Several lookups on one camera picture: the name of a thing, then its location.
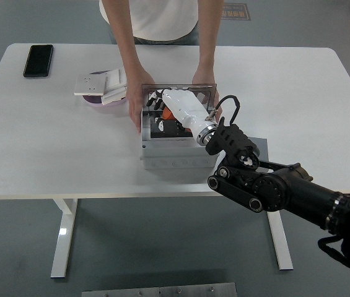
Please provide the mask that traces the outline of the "person's right hand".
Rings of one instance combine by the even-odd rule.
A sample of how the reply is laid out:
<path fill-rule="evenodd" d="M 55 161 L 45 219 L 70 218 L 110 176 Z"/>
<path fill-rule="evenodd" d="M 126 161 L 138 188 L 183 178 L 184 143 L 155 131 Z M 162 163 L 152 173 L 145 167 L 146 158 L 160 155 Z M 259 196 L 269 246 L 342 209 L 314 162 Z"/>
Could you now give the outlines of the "person's right hand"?
<path fill-rule="evenodd" d="M 128 76 L 128 87 L 126 98 L 129 102 L 129 117 L 136 126 L 137 131 L 141 132 L 141 112 L 143 108 L 143 85 L 154 85 L 155 81 L 151 75 L 142 67 L 131 71 Z"/>

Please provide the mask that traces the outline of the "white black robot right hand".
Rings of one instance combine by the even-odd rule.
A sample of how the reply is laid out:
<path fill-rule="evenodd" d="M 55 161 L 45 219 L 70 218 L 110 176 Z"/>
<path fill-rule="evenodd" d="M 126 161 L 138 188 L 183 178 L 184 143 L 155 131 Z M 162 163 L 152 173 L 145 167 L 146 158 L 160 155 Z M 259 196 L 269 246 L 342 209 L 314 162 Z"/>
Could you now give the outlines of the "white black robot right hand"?
<path fill-rule="evenodd" d="M 154 110 L 162 110 L 162 114 L 155 117 L 161 131 L 171 121 L 176 120 L 184 129 L 191 131 L 193 138 L 201 146 L 210 141 L 217 129 L 217 108 L 208 112 L 197 96 L 189 90 L 156 90 L 149 96 L 146 105 L 153 106 Z"/>

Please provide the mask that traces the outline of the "person's left hand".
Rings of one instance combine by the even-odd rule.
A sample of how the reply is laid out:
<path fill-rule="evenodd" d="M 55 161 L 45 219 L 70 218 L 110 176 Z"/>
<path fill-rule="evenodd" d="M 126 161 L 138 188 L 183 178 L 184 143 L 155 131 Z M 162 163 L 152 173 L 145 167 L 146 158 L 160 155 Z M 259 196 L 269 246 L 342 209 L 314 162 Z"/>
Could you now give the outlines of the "person's left hand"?
<path fill-rule="evenodd" d="M 198 67 L 193 79 L 192 79 L 192 84 L 197 84 L 197 85 L 204 85 L 204 84 L 216 84 L 215 78 L 214 78 L 214 71 L 211 68 L 202 68 Z M 214 96 L 214 101 L 213 105 L 216 106 L 219 102 L 219 93 L 216 88 L 216 93 Z M 222 108 L 219 107 L 217 113 L 216 113 L 216 121 L 219 120 L 222 114 Z"/>

